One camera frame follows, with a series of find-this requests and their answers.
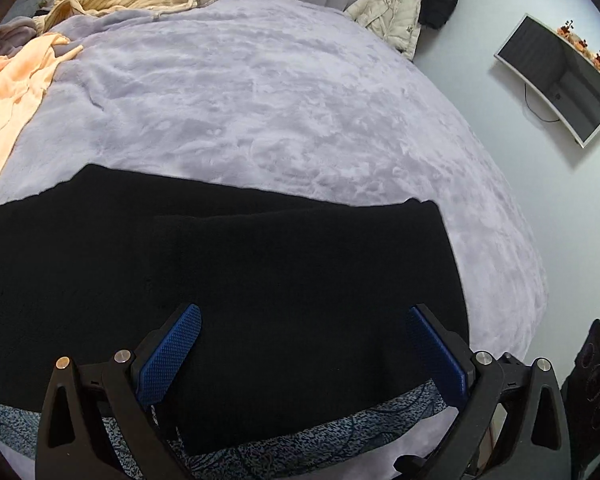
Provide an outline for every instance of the tv screen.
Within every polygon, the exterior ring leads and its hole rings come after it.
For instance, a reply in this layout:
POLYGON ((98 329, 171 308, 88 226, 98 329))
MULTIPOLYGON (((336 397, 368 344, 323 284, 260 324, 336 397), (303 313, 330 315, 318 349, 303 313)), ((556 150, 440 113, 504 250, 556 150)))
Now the tv screen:
POLYGON ((525 16, 496 57, 544 96, 581 146, 600 129, 600 72, 569 42, 525 16))

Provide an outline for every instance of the bed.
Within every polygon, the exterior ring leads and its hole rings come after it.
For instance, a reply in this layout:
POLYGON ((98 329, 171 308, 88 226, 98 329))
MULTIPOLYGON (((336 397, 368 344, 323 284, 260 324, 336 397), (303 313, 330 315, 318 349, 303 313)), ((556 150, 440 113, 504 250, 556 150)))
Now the bed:
MULTIPOLYGON (((317 2, 334 9, 219 0, 179 14, 128 10, 61 23, 68 48, 84 51, 60 66, 21 132, 0 175, 0 204, 87 163, 350 205, 434 200, 472 349, 524 356, 547 295, 528 224, 458 111, 338 10, 349 1, 317 2)), ((435 448, 454 414, 426 418, 441 408, 421 412, 402 438, 307 478, 388 478, 400 454, 435 448)), ((32 458, 36 415, 4 413, 0 440, 32 458)), ((31 469, 29 458, 14 460, 31 469)))

